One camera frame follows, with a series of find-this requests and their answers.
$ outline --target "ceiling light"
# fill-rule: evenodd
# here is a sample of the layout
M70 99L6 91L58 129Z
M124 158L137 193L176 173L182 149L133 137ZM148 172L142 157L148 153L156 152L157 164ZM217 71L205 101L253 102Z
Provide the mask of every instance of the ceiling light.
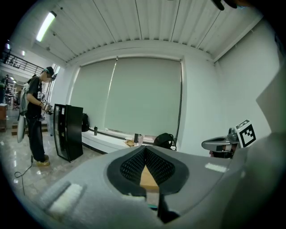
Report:
M57 15L55 14L54 11L49 12L48 16L45 18L38 34L37 34L37 41L41 41L43 39L43 36L45 35L46 30L49 28L50 24L52 23L52 21L54 20L54 18Z

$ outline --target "power cord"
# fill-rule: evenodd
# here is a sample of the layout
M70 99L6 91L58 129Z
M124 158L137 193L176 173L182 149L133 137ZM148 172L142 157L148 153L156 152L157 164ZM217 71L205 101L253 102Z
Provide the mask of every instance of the power cord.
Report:
M31 166L30 166L29 168L31 168L32 165L33 165L33 156L31 155ZM24 174L29 170L29 168L27 168L26 171L25 171L23 174L20 173L20 172L15 172L15 173L14 173L14 176L15 176L16 178L22 177L22 186L23 186L23 193L24 193L24 195L25 195L25 190L24 190L24 179L23 179L23 176L24 176Z

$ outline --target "railing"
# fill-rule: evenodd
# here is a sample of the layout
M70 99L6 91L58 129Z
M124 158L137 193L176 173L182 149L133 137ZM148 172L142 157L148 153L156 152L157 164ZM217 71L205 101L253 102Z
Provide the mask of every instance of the railing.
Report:
M3 51L0 62L10 65L14 68L18 68L32 74L36 74L37 76L41 74L44 70L42 67L32 64L24 59L21 59L15 55L12 55L8 52Z

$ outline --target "black pants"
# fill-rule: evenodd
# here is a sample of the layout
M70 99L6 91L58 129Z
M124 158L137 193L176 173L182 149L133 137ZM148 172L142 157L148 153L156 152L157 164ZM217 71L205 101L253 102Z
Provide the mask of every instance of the black pants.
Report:
M45 161L43 147L42 123L38 118L27 118L30 149L36 161Z

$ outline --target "mini fridge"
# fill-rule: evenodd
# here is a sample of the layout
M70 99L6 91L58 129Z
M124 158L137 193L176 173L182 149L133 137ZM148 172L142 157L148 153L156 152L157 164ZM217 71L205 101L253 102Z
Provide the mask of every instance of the mini fridge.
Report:
M55 146L58 156L69 162L83 154L81 143L82 113L82 107L55 104Z

